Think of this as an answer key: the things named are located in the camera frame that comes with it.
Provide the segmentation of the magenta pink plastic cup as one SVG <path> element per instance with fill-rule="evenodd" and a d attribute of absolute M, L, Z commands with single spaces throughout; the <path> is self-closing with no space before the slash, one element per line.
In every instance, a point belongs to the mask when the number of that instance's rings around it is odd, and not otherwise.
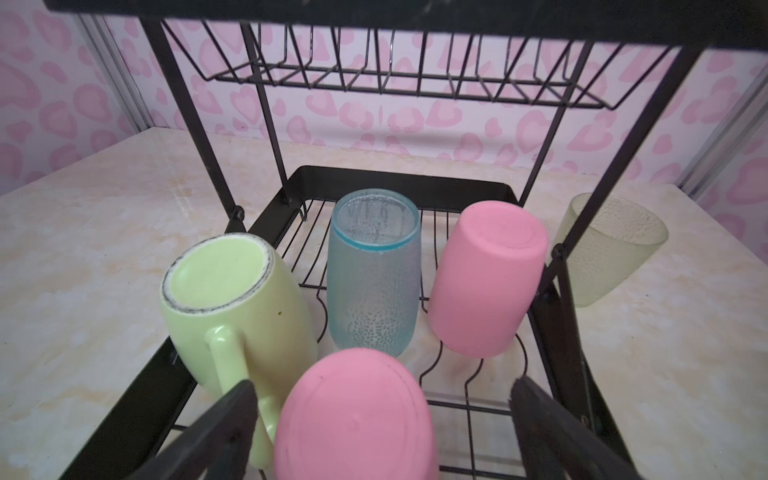
<path fill-rule="evenodd" d="M 281 413 L 279 479 L 436 479 L 436 435 L 414 376 L 392 356 L 352 348 L 318 361 Z"/>

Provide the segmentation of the light green ceramic mug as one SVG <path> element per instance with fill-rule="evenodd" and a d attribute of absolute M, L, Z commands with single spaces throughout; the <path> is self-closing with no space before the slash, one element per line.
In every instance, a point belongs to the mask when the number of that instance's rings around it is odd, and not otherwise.
<path fill-rule="evenodd" d="M 252 382 L 258 418 L 249 462 L 271 468 L 282 407 L 318 360 L 310 310 L 290 268 L 263 238 L 222 234 L 172 263 L 160 301 L 178 355 L 209 395 Z"/>

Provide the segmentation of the aluminium corner frame post left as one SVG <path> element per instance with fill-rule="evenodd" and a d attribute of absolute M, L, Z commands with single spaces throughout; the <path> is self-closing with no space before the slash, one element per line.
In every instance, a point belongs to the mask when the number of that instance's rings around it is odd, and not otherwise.
<path fill-rule="evenodd" d="M 102 70 L 132 130 L 138 133 L 153 127 L 149 110 L 104 18 L 74 14 L 73 22 Z"/>

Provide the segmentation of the aluminium corner frame post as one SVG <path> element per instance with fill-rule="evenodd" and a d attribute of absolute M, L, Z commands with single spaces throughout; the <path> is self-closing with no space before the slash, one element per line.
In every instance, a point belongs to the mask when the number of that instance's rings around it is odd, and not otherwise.
<path fill-rule="evenodd" d="M 767 124 L 767 65 L 682 171 L 676 185 L 698 199 Z"/>
<path fill-rule="evenodd" d="M 74 14 L 73 22 L 102 70 L 132 130 L 138 133 L 153 127 L 149 110 L 104 18 Z"/>

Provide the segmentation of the frosted teal textured cup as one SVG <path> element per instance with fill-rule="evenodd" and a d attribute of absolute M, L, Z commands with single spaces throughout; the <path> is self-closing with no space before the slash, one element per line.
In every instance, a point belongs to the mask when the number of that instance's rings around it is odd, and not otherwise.
<path fill-rule="evenodd" d="M 336 202 L 327 262 L 331 338 L 393 357 L 411 341 L 421 288 L 421 221 L 400 193 L 363 189 Z"/>

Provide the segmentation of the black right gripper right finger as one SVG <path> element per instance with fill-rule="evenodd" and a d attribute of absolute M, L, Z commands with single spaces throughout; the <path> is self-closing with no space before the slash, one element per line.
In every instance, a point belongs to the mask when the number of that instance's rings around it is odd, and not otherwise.
<path fill-rule="evenodd" d="M 529 377 L 514 382 L 509 406 L 529 479 L 640 477 Z"/>

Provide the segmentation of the aluminium corner frame post right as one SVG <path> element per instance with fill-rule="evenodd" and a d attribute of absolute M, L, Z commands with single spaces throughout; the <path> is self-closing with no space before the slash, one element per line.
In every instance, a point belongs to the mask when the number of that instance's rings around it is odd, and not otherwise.
<path fill-rule="evenodd" d="M 767 65 L 682 171 L 676 185 L 698 199 L 767 124 Z"/>

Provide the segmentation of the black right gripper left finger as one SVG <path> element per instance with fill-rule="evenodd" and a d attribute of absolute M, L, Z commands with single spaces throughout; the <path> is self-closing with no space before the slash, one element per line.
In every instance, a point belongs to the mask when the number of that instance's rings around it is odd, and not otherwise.
<path fill-rule="evenodd" d="M 253 384 L 243 380 L 131 479 L 242 479 L 258 418 Z"/>

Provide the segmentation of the frosted pale green textured cup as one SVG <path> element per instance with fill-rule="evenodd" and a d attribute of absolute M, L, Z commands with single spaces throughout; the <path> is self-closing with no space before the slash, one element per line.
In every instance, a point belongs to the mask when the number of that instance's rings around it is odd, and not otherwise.
<path fill-rule="evenodd" d="M 568 257 L 574 303 L 587 307 L 645 263 L 669 237 L 653 212 L 609 196 Z"/>

